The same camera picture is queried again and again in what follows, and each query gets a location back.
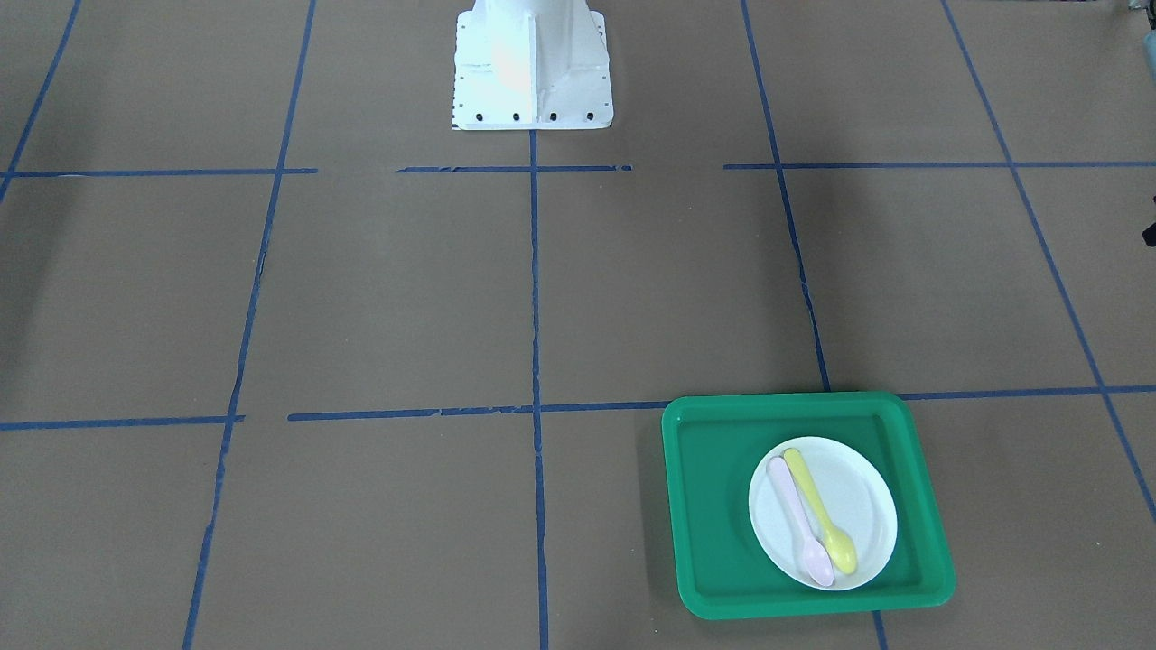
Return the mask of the white round plate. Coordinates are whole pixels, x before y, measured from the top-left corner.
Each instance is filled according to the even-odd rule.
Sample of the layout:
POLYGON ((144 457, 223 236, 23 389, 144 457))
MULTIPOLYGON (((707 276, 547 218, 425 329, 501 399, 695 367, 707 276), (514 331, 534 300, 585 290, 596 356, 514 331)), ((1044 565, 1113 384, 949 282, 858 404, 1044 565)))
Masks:
POLYGON ((749 522, 759 551, 800 588, 829 593, 866 588, 890 562, 899 538, 899 515, 879 470, 842 441, 817 436, 781 441, 757 461, 749 478, 749 522), (855 551, 854 571, 833 567, 833 583, 822 585, 806 570, 805 538, 788 498, 772 477, 775 460, 796 450, 806 463, 827 518, 849 535, 855 551))

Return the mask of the yellow plastic spoon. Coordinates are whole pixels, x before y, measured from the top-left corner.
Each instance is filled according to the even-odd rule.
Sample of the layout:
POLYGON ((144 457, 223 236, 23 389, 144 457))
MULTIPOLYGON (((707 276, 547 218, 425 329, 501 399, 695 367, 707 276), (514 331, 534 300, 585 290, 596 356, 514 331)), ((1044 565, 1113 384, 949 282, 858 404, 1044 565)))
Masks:
POLYGON ((785 449, 783 460, 786 464, 786 468, 788 468, 794 486, 796 486, 801 502, 805 502, 809 507, 812 514, 815 515, 815 520, 817 520, 816 525, 818 526, 820 534, 812 534, 812 544, 809 546, 815 547, 817 545, 827 554, 829 571, 814 573, 813 577, 822 588, 833 588, 833 573, 839 571, 851 575, 851 573, 855 573, 855 569, 858 569, 858 552, 855 552, 854 542, 852 542, 851 535, 846 531, 835 525, 833 518, 827 511, 825 501, 823 501, 820 494, 817 483, 814 481, 801 451, 796 448, 785 449))

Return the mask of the pink plastic spoon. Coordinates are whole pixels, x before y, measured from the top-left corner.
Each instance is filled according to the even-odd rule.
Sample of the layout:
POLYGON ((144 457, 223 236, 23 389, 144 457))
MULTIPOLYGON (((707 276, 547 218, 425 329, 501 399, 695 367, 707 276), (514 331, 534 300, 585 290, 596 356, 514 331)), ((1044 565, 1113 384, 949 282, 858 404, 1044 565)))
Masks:
POLYGON ((781 456, 775 456, 769 460, 768 473, 769 480, 783 498, 786 515, 796 534, 798 562, 817 588, 833 588, 833 560, 814 535, 788 464, 781 456))

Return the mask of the green plastic tray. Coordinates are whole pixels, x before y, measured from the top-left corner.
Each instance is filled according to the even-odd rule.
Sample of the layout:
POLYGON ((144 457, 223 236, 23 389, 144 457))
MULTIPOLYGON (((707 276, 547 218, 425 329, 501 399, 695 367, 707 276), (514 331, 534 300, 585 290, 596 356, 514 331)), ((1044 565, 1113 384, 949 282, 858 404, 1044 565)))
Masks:
POLYGON ((887 392, 682 396, 662 414, 676 583, 706 620, 830 616, 867 610, 938 608, 956 571, 914 419, 887 392), (800 588, 759 551, 748 489, 757 461, 781 443, 817 436, 864 455, 885 481, 899 538, 866 588, 800 588))

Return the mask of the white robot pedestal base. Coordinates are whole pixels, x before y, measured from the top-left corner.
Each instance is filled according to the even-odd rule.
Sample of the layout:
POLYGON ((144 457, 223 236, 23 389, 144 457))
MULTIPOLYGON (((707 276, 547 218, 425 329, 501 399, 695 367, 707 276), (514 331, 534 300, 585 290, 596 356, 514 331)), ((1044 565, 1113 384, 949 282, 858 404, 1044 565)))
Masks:
POLYGON ((455 22, 452 127, 612 127, 603 15, 586 1, 475 1, 455 22))

